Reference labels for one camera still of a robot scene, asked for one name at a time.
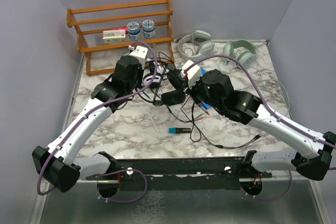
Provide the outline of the white stick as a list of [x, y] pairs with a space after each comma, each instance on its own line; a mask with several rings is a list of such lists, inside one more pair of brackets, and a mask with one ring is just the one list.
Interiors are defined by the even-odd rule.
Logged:
[[153, 119], [153, 117], [152, 117], [151, 113], [150, 113], [150, 112], [148, 112], [148, 113], [147, 113], [147, 115], [148, 115], [148, 117], [149, 117], [149, 119], [150, 119], [150, 121], [151, 121], [151, 123], [152, 123], [153, 127], [155, 128], [155, 130], [156, 130], [156, 131], [159, 133], [159, 132], [160, 132], [160, 130], [159, 130], [159, 128], [157, 127], [157, 125], [156, 125], [156, 123], [155, 123], [155, 121], [154, 121], [154, 119]]

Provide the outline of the red pen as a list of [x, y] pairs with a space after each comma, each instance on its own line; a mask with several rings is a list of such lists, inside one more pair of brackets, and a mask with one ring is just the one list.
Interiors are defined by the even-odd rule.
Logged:
[[209, 113], [209, 111], [208, 111], [208, 109], [210, 109], [211, 107], [208, 105], [208, 104], [206, 104], [206, 103], [204, 103], [204, 102], [200, 102], [199, 104], [198, 104], [198, 106], [207, 114], [207, 115], [210, 115], [210, 113]]

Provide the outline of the black blue headphones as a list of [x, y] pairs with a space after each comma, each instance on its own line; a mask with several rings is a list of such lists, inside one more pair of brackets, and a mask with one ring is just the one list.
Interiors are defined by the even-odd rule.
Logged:
[[[165, 92], [161, 95], [161, 99], [157, 100], [156, 98], [153, 98], [153, 101], [151, 102], [155, 106], [173, 106], [177, 105], [180, 103], [183, 103], [186, 98], [186, 94], [184, 92], [184, 80], [180, 76], [180, 70], [176, 68], [170, 68], [168, 67], [168, 72], [167, 72], [167, 79], [169, 83], [172, 85], [174, 90]], [[155, 89], [150, 89], [156, 93], [156, 91], [159, 90], [159, 87]]]

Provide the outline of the grey white headphones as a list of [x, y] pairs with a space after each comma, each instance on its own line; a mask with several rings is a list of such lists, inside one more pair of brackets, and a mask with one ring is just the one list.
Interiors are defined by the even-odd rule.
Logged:
[[[188, 55], [184, 51], [183, 45], [185, 43], [191, 43], [193, 45], [194, 54]], [[198, 61], [206, 56], [209, 56], [215, 47], [215, 43], [211, 40], [211, 35], [202, 30], [196, 30], [191, 34], [188, 34], [179, 39], [177, 48], [179, 55], [184, 60]]]

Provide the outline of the black white headphones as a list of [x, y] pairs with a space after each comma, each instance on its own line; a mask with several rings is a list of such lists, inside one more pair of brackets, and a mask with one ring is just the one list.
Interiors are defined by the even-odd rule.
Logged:
[[161, 64], [158, 64], [156, 75], [154, 75], [155, 64], [154, 64], [153, 61], [150, 61], [148, 63], [147, 69], [148, 69], [149, 72], [146, 73], [143, 76], [143, 85], [147, 86], [148, 83], [150, 82], [150, 80], [152, 78], [154, 78], [152, 83], [149, 85], [149, 87], [151, 89], [155, 89], [155, 88], [159, 87], [160, 86], [160, 80], [163, 78], [164, 67]]

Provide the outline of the wooden shelf rack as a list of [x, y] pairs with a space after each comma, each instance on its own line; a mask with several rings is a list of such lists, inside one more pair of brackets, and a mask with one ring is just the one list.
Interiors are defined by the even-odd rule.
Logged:
[[68, 9], [66, 23], [77, 34], [77, 50], [84, 54], [88, 76], [112, 73], [113, 69], [93, 70], [92, 54], [128, 48], [143, 41], [151, 46], [167, 44], [172, 52], [174, 40], [171, 0], [151, 0], [109, 6]]

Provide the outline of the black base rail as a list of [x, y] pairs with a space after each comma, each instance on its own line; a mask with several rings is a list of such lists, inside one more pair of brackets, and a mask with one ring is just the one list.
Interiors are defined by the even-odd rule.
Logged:
[[251, 165], [253, 152], [246, 156], [206, 158], [110, 158], [111, 166], [105, 175], [91, 175], [108, 188], [141, 190], [147, 182], [148, 190], [239, 190], [240, 181], [252, 182], [256, 177], [271, 178]]

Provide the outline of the left blue white jar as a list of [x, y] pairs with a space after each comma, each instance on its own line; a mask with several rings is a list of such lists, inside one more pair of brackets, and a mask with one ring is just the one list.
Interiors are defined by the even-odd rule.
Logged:
[[139, 40], [141, 35], [140, 35], [140, 25], [137, 22], [129, 22], [127, 24], [127, 30], [128, 30], [128, 35], [130, 40], [136, 41]]

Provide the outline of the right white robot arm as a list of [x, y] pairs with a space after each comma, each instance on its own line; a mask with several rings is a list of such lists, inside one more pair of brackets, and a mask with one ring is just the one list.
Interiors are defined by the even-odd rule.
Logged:
[[328, 172], [335, 134], [320, 133], [299, 125], [246, 92], [234, 90], [228, 75], [218, 70], [202, 74], [197, 68], [185, 72], [188, 93], [195, 102], [210, 105], [231, 121], [262, 130], [290, 146], [286, 151], [249, 151], [241, 171], [246, 177], [272, 170], [297, 171], [321, 181]]

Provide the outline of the right blue white jar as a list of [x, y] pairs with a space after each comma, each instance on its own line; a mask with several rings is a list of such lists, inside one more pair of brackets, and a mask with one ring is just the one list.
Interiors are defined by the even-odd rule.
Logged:
[[153, 38], [155, 36], [155, 22], [147, 19], [142, 22], [142, 30], [145, 38]]

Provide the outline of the blue white jar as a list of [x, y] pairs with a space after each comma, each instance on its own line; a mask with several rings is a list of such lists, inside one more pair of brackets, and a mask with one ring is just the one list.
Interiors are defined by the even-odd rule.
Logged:
[[136, 41], [139, 40], [141, 35], [140, 35], [140, 25], [137, 22], [129, 22], [127, 24], [127, 30], [128, 30], [128, 35], [130, 40]]
[[145, 38], [153, 38], [155, 36], [155, 22], [147, 19], [142, 22], [142, 30]]

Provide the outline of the blue black highlighter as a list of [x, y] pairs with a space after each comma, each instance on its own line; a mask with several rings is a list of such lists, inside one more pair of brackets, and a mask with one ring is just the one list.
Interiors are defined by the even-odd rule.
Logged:
[[187, 134], [191, 133], [191, 128], [185, 127], [170, 127], [168, 130], [169, 134]]

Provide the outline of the blue notebook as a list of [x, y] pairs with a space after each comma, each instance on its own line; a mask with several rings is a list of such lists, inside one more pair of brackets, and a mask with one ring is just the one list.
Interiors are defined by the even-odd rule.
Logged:
[[[207, 72], [207, 71], [206, 71], [204, 68], [201, 68], [202, 76], [203, 76], [206, 72]], [[208, 105], [208, 104], [205, 103], [205, 102], [201, 102], [201, 106], [202, 106], [204, 109], [206, 109], [206, 110], [208, 110], [208, 109], [211, 108], [211, 106]]]

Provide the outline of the white red box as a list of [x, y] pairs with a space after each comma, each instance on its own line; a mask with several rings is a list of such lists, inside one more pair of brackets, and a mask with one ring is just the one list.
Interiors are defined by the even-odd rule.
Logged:
[[126, 41], [126, 30], [117, 29], [117, 30], [105, 30], [102, 32], [103, 41], [105, 43], [114, 43], [114, 42], [125, 42]]

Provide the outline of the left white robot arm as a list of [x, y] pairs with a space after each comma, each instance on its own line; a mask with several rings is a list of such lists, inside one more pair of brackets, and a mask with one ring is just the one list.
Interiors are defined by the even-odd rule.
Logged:
[[84, 175], [85, 167], [75, 161], [84, 143], [97, 127], [126, 102], [142, 81], [145, 59], [122, 56], [114, 72], [98, 84], [82, 112], [63, 133], [47, 147], [32, 152], [40, 178], [61, 192], [71, 189]]

